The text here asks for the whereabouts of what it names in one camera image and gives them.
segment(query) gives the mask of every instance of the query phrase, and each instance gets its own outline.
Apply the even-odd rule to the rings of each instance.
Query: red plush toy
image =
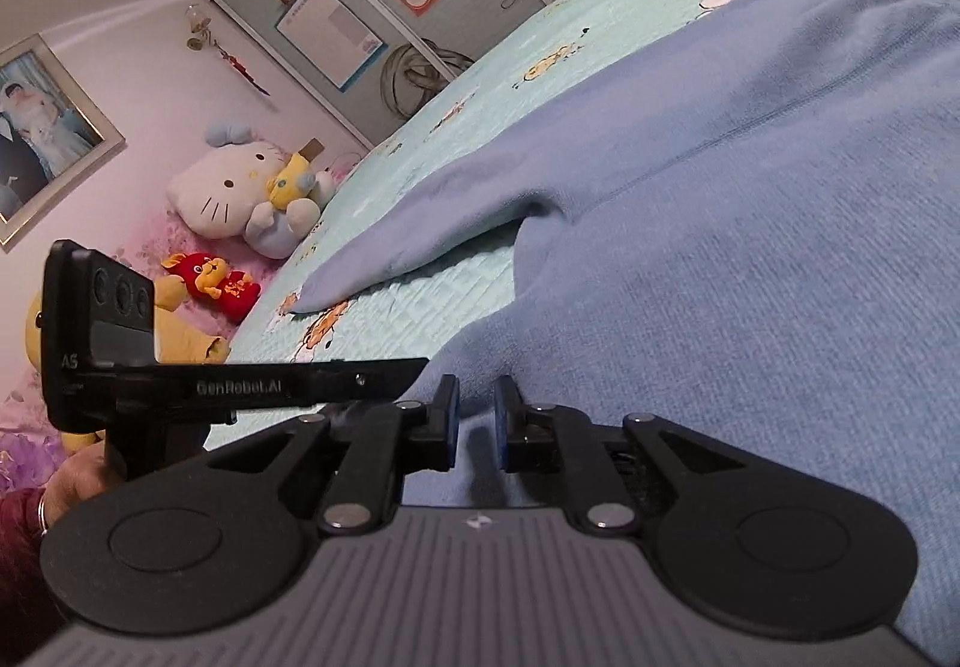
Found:
[[[253,277],[245,271],[231,271],[224,259],[210,253],[174,253],[163,267],[184,280],[191,295],[216,302],[234,323],[241,322],[260,298],[260,285]]]

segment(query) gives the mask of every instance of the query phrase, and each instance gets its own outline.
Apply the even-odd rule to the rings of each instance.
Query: gray ribbed surface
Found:
[[[402,507],[372,536],[325,543],[283,599],[175,640],[74,627],[26,667],[920,667],[889,632],[776,644],[725,632],[661,588],[627,542],[559,510]]]

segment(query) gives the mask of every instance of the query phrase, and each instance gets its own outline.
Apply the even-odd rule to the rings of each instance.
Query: maroon sleeve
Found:
[[[0,660],[17,664],[64,622],[40,574],[42,488],[0,497]]]

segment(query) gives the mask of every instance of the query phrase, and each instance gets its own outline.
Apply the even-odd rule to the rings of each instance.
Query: gold picture frame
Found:
[[[124,144],[39,34],[0,52],[3,249]]]

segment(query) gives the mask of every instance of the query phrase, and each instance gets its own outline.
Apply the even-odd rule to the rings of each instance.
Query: blue sweater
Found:
[[[736,0],[427,177],[295,311],[508,221],[515,300],[411,394],[461,378],[459,469],[408,501],[522,495],[493,471],[499,374],[659,413],[894,509],[901,625],[960,659],[960,0]]]

